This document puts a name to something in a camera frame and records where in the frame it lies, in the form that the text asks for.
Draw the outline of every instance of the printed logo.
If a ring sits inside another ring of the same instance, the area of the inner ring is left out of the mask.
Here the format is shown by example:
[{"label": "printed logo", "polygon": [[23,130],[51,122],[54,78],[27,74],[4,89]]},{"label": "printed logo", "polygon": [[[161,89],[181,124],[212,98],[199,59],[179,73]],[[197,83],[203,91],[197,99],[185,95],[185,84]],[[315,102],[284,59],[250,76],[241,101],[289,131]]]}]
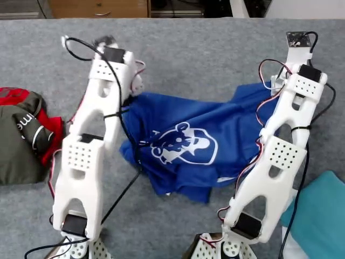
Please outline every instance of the printed logo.
[{"label": "printed logo", "polygon": [[191,128],[188,122],[164,132],[150,146],[152,155],[165,165],[175,159],[193,165],[210,165],[218,151],[217,141],[205,129]]},{"label": "printed logo", "polygon": [[36,120],[36,118],[32,114],[28,113],[27,115],[25,115],[22,118],[23,121],[20,120],[19,123],[17,123],[18,129],[22,131],[23,127],[25,127],[32,119]]}]

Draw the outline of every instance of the blue cloth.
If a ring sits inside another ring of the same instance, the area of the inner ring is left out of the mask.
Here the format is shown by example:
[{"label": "blue cloth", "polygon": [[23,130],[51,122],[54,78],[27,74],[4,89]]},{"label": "blue cloth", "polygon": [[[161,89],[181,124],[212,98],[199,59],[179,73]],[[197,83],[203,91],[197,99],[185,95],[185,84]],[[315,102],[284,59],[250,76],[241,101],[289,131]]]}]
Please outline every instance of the blue cloth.
[{"label": "blue cloth", "polygon": [[[255,111],[269,97],[262,84],[239,86],[226,103],[148,92],[138,96],[123,117],[135,141],[146,145],[140,148],[140,158],[155,192],[178,192],[208,202],[211,187],[234,181],[258,153],[255,140],[261,126]],[[260,109],[263,121],[276,103]],[[120,152],[135,164],[129,141]]]},{"label": "blue cloth", "polygon": [[[345,184],[326,171],[301,191],[291,235],[310,259],[345,258]],[[294,201],[283,213],[288,226]]]}]

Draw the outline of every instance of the blue t-shirt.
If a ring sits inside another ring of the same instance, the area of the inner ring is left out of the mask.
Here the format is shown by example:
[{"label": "blue t-shirt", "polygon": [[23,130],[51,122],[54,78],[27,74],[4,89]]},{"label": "blue t-shirt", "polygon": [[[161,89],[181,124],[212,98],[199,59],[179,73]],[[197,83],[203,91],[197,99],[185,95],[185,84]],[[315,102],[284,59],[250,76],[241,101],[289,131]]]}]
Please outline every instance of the blue t-shirt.
[{"label": "blue t-shirt", "polygon": [[[258,153],[256,108],[270,97],[262,84],[239,86],[226,103],[142,93],[123,118],[157,194],[178,192],[208,202],[211,187],[228,185]],[[266,121],[277,101],[264,105]],[[130,142],[121,154],[135,164]]]}]

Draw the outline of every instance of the teal cloth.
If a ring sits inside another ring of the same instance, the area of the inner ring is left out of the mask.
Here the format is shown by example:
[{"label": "teal cloth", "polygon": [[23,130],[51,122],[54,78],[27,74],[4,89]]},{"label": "teal cloth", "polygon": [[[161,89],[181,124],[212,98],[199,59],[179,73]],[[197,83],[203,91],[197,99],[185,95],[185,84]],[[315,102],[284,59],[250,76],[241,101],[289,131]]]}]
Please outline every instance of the teal cloth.
[{"label": "teal cloth", "polygon": [[[281,216],[285,227],[293,207]],[[310,259],[345,258],[345,184],[332,171],[301,191],[291,235]]]}]

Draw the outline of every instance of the gray carpet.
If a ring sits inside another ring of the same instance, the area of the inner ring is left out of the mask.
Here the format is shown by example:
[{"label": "gray carpet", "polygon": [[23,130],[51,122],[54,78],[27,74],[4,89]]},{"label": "gray carpet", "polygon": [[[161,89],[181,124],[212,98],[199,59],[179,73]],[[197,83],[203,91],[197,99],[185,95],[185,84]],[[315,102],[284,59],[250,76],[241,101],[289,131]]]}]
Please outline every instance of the gray carpet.
[{"label": "gray carpet", "polygon": [[[2,21],[0,85],[37,91],[46,99],[49,115],[67,119],[87,85],[90,63],[80,62],[64,51],[60,36],[67,34],[92,41],[112,34],[120,46],[147,63],[143,80],[148,91],[227,101],[237,85],[259,81],[257,69],[261,60],[267,57],[285,60],[285,32],[291,30],[319,32],[313,63],[328,74],[338,93],[335,105],[313,128],[307,182],[327,169],[333,169],[345,180],[342,148],[345,21],[232,18]],[[267,66],[266,76],[275,72],[273,69],[277,67]],[[326,89],[318,110],[330,98]],[[101,122],[99,119],[90,132],[102,134]],[[121,135],[118,146],[123,140]],[[134,169],[117,151],[106,159],[104,210],[134,175]],[[196,233],[220,231],[216,210],[224,207],[232,194],[232,186],[214,189],[208,205],[177,194],[158,197],[147,177],[141,176],[106,222],[104,242],[115,258],[181,258]],[[61,240],[48,223],[52,204],[44,183],[0,187],[1,258],[23,258],[33,247]],[[250,210],[259,212],[263,207],[253,205]],[[280,238],[277,228],[267,244],[253,246],[258,258],[276,258]],[[43,258],[47,252],[30,258]]]}]

